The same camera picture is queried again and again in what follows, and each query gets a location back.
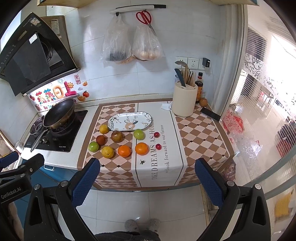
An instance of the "pan handle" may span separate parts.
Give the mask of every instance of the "pan handle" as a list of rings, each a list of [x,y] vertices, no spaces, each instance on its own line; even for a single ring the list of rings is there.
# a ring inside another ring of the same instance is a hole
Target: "pan handle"
[[[36,149],[36,147],[37,147],[38,144],[39,144],[40,139],[43,137],[44,133],[47,132],[47,131],[48,131],[48,129],[45,129],[45,130],[44,130],[44,131],[38,136],[38,138],[37,138],[36,141],[34,142],[33,146],[31,147],[31,151],[30,151],[30,152],[32,152],[32,151],[34,151],[34,150]]]

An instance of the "wok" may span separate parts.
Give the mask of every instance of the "wok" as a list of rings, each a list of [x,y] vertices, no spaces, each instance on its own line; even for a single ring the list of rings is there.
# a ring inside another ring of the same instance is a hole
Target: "wok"
[[[43,137],[44,133],[46,133],[50,129],[57,129],[67,122],[74,111],[74,107],[75,106],[73,99],[65,99],[57,103],[47,112],[42,122],[43,126],[46,129],[38,136],[38,138],[34,142],[31,148],[31,152],[35,150],[35,148],[38,146],[39,141]]]

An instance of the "green apple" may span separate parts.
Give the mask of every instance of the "green apple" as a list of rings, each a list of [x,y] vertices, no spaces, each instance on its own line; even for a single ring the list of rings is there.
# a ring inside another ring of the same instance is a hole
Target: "green apple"
[[[91,152],[96,152],[99,148],[100,148],[99,144],[95,141],[92,141],[89,144],[89,151],[91,151]]]
[[[144,132],[140,129],[134,130],[133,135],[137,140],[143,140],[145,138]]]

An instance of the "oval plate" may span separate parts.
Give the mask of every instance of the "oval plate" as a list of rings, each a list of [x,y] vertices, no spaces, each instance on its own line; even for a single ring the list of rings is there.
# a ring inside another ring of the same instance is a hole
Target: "oval plate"
[[[151,124],[151,120],[151,115],[146,112],[121,113],[108,120],[108,128],[111,131],[142,130]]]

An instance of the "knife block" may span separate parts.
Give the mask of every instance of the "knife block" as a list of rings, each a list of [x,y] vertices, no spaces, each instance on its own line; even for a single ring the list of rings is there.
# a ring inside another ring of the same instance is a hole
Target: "knife block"
[[[197,85],[194,87],[186,85],[183,87],[180,82],[175,83],[172,111],[180,117],[188,117],[193,114],[197,95]]]

